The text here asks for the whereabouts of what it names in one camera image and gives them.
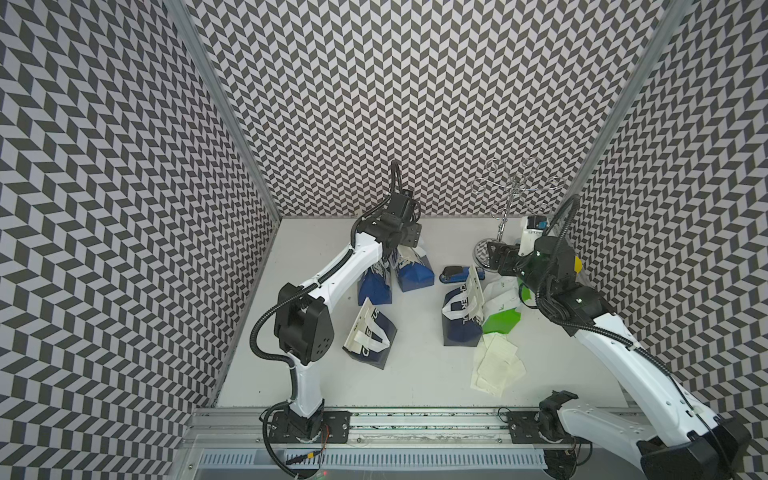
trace white table surface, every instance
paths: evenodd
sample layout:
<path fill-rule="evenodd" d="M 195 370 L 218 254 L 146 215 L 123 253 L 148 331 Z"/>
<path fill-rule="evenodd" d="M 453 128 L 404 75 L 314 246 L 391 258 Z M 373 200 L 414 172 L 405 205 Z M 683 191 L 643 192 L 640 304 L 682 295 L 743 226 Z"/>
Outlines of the white table surface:
<path fill-rule="evenodd" d="M 280 224 L 256 296 L 218 399 L 218 407 L 270 406 L 290 396 L 290 377 L 282 362 L 269 362 L 250 351 L 253 325 L 277 299 L 286 283 L 311 277 L 349 242 L 348 219 L 285 219 Z M 526 375 L 502 398 L 469 387 L 471 347 L 443 346 L 440 311 L 445 294 L 460 284 L 443 284 L 437 276 L 446 265 L 469 265 L 481 238 L 495 237 L 492 218 L 422 219 L 422 238 L 435 270 L 435 285 L 403 293 L 392 279 L 392 304 L 380 310 L 398 332 L 384 370 L 357 362 L 342 350 L 359 312 L 357 286 L 331 313 L 336 335 L 317 363 L 326 406 L 537 406 L 552 390 L 566 389 L 598 407 L 626 407 L 616 379 L 575 339 L 548 322 L 537 310 L 525 309 L 508 339 L 518 347 Z M 508 223 L 505 241 L 519 237 L 519 219 Z M 274 317 L 259 334 L 259 346 L 281 353 L 273 335 Z"/>

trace chrome stand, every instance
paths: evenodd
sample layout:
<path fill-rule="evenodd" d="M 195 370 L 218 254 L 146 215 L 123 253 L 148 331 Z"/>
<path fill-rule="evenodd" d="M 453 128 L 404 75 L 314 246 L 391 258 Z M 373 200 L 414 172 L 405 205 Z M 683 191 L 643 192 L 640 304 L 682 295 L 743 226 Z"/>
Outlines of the chrome stand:
<path fill-rule="evenodd" d="M 549 187 L 544 188 L 525 188 L 524 185 L 527 183 L 528 178 L 531 176 L 532 167 L 534 164 L 537 164 L 541 160 L 532 159 L 529 161 L 525 161 L 521 163 L 518 166 L 517 171 L 514 175 L 512 175 L 509 179 L 509 182 L 506 183 L 500 183 L 495 182 L 487 177 L 481 177 L 478 178 L 475 181 L 475 184 L 480 184 L 475 188 L 474 193 L 481 194 L 487 191 L 488 185 L 492 185 L 493 187 L 501 188 L 502 191 L 508 192 L 508 196 L 504 202 L 504 208 L 502 210 L 501 216 L 497 217 L 501 223 L 498 225 L 498 232 L 496 233 L 496 238 L 484 238 L 477 242 L 475 245 L 475 249 L 473 251 L 473 256 L 475 258 L 475 263 L 478 264 L 478 266 L 483 267 L 487 271 L 495 272 L 496 270 L 491 268 L 490 259 L 488 258 L 488 242 L 502 242 L 502 237 L 504 236 L 504 228 L 507 226 L 507 221 L 509 220 L 509 214 L 511 212 L 512 204 L 519 199 L 524 192 L 535 192 L 535 191 L 543 191 L 543 190 L 555 190 L 555 189 L 561 189 L 563 187 L 563 182 L 560 180 L 550 180 Z M 492 175 L 495 177 L 498 172 L 499 162 L 495 162 L 495 167 L 493 169 Z"/>

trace mounting plate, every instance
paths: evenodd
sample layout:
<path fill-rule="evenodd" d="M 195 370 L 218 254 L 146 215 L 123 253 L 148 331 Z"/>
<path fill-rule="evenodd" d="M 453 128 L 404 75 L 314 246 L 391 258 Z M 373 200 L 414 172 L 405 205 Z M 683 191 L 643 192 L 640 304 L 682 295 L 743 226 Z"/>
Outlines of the mounting plate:
<path fill-rule="evenodd" d="M 574 438 L 566 435 L 562 441 L 554 443 L 544 440 L 538 434 L 538 422 L 536 415 L 538 411 L 530 412 L 507 412 L 507 429 L 512 437 L 512 443 L 528 443 L 533 445 L 573 445 Z M 585 440 L 576 438 L 576 443 L 586 443 Z"/>
<path fill-rule="evenodd" d="M 321 429 L 327 425 L 330 429 L 328 443 L 346 443 L 349 437 L 349 418 L 350 412 L 344 410 L 326 410 L 323 412 L 323 422 Z M 295 435 L 288 433 L 288 421 L 285 412 L 276 412 L 270 422 L 270 443 L 321 443 L 320 439 L 307 440 L 298 439 Z"/>

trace chevron patterned wall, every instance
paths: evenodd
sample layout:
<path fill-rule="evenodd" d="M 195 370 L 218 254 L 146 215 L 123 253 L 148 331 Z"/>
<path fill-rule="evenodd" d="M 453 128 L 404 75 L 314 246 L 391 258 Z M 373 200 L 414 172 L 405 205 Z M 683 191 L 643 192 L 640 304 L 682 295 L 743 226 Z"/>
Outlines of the chevron patterned wall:
<path fill-rule="evenodd" d="M 662 0 L 187 0 L 285 215 L 348 215 L 400 160 L 425 214 L 498 211 L 499 188 L 575 176 Z M 555 207 L 529 194 L 517 212 Z"/>
<path fill-rule="evenodd" d="M 273 225 L 159 0 L 0 18 L 0 478 L 161 474 Z"/>
<path fill-rule="evenodd" d="M 768 4 L 703 0 L 584 192 L 577 250 L 655 355 L 751 425 L 768 478 Z"/>

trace paper sheet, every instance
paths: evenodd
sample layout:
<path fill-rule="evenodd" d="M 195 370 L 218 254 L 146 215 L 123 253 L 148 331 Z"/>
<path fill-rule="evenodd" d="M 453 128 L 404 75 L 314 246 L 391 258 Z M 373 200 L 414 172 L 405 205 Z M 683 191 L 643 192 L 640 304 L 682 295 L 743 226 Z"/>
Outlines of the paper sheet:
<path fill-rule="evenodd" d="M 525 375 L 525 366 L 517 356 L 518 347 L 501 333 L 488 333 L 475 348 L 470 386 L 501 398 L 504 389 Z"/>

